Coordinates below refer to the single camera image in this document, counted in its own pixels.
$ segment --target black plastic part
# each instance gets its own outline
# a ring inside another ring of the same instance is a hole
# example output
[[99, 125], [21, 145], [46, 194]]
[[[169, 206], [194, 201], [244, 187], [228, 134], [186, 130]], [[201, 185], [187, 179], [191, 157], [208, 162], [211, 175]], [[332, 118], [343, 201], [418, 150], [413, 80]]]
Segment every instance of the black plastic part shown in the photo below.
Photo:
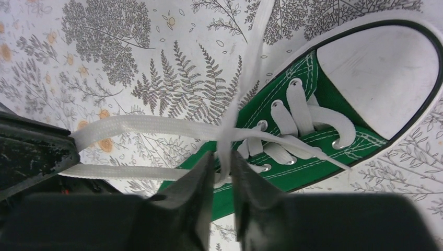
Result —
[[78, 164], [70, 133], [0, 112], [0, 200]]
[[0, 250], [208, 250], [213, 153], [147, 200], [33, 195], [9, 217]]
[[242, 250], [438, 251], [404, 197], [379, 194], [288, 195], [234, 153], [237, 239]]

